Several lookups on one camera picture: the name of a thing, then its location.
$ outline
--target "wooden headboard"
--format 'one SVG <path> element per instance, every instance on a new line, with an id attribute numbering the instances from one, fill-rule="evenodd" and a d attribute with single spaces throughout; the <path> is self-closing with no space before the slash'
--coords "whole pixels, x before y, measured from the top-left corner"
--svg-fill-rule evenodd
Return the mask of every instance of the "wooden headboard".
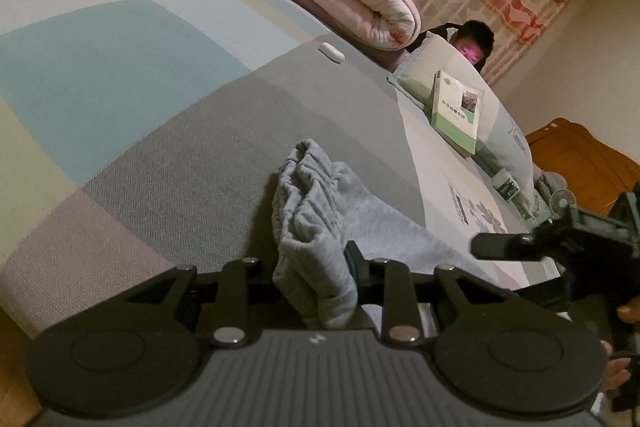
<path id="1" fill-rule="evenodd" d="M 578 206 L 608 214 L 620 192 L 640 182 L 640 166 L 578 123 L 556 118 L 527 136 L 533 162 L 565 177 Z"/>

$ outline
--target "gray cloth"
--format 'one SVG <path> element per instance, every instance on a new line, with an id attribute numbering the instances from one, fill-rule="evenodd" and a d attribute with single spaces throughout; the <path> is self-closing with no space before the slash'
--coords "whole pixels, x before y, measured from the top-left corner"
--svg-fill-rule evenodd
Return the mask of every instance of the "gray cloth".
<path id="1" fill-rule="evenodd" d="M 299 142 L 281 167 L 272 222 L 273 282 L 310 328 L 346 327 L 356 312 L 356 285 L 343 255 L 348 240 L 366 259 L 396 259 L 419 273 L 453 264 L 487 279 L 473 260 L 373 196 L 313 140 Z"/>
<path id="2" fill-rule="evenodd" d="M 536 188 L 546 204 L 550 204 L 551 195 L 561 188 L 566 188 L 566 180 L 557 172 L 542 172 L 536 182 Z"/>

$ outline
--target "hand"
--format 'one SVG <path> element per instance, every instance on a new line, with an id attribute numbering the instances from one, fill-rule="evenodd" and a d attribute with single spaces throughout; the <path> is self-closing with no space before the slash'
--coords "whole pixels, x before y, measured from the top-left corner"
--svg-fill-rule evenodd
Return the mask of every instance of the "hand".
<path id="1" fill-rule="evenodd" d="M 618 317 L 621 321 L 627 324 L 635 324 L 640 322 L 640 296 L 634 297 L 626 305 L 618 308 Z M 608 355 L 613 353 L 613 348 L 609 343 L 602 342 L 602 346 Z M 631 359 L 616 359 L 609 361 L 609 367 L 607 367 L 607 376 L 602 383 L 601 391 L 611 391 L 612 389 L 619 388 L 629 378 L 631 373 L 627 370 Z"/>

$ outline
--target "small fan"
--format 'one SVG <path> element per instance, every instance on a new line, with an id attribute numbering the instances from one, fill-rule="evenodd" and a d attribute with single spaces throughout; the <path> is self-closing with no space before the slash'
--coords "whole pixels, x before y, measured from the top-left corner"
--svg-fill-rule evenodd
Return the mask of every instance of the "small fan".
<path id="1" fill-rule="evenodd" d="M 551 194 L 551 199 L 549 199 L 549 210 L 551 210 L 554 217 L 558 219 L 558 217 L 562 217 L 564 215 L 568 207 L 575 206 L 575 203 L 576 200 L 574 193 L 567 188 L 560 188 Z"/>

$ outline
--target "ribbed black surface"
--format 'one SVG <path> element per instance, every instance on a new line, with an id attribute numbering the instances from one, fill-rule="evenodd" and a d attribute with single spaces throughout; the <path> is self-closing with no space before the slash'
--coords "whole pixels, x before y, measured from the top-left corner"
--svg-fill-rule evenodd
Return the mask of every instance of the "ribbed black surface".
<path id="1" fill-rule="evenodd" d="M 371 331 L 267 331 L 219 351 L 200 378 L 155 410 L 110 422 L 47 411 L 33 427 L 596 427 L 588 413 L 540 423 L 486 415 L 452 396 L 422 357 Z"/>

